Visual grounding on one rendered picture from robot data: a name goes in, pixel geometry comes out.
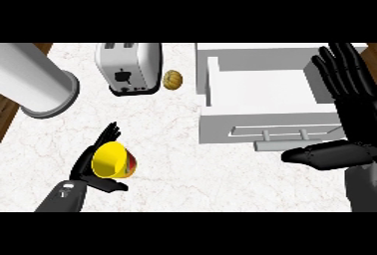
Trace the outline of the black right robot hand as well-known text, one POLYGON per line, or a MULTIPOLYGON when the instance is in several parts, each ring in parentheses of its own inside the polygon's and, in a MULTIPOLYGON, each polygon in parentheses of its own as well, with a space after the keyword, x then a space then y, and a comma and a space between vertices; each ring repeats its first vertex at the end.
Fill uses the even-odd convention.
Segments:
POLYGON ((318 170, 377 162, 377 83, 351 43, 321 47, 312 63, 335 99, 346 139, 287 150, 281 160, 318 170))

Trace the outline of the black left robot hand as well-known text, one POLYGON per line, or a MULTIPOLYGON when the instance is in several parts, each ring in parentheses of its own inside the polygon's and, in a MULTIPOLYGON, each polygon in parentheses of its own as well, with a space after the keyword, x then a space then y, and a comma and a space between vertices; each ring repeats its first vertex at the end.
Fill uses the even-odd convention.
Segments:
POLYGON ((128 191, 129 186, 122 182, 117 182, 111 178, 101 178, 92 169, 92 159, 99 147, 110 141, 116 141, 122 135, 117 123, 110 123, 105 130, 102 131, 98 140, 82 153, 70 174, 71 180, 85 181, 94 188, 111 193, 114 191, 128 191))

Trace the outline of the yellow cup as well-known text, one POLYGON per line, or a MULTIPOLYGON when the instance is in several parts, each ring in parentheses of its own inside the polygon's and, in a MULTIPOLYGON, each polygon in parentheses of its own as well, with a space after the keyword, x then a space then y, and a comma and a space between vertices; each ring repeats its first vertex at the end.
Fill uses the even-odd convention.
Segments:
POLYGON ((117 142, 107 142, 92 158, 92 169, 101 178, 128 178, 133 175, 138 161, 126 147, 117 142))

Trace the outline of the white toaster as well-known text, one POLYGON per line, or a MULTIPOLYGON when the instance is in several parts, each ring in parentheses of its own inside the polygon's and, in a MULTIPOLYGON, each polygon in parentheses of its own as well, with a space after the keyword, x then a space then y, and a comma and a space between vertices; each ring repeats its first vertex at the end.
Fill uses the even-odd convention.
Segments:
POLYGON ((101 43, 96 65, 117 97, 153 95, 162 87, 163 44, 101 43))

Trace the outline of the brown bread roll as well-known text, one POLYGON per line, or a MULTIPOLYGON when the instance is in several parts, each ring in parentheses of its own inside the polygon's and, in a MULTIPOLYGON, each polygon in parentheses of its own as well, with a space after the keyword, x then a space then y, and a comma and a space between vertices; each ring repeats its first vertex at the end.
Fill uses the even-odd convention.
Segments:
POLYGON ((184 84, 184 76, 176 70, 169 70, 164 75, 164 87, 176 90, 184 84))

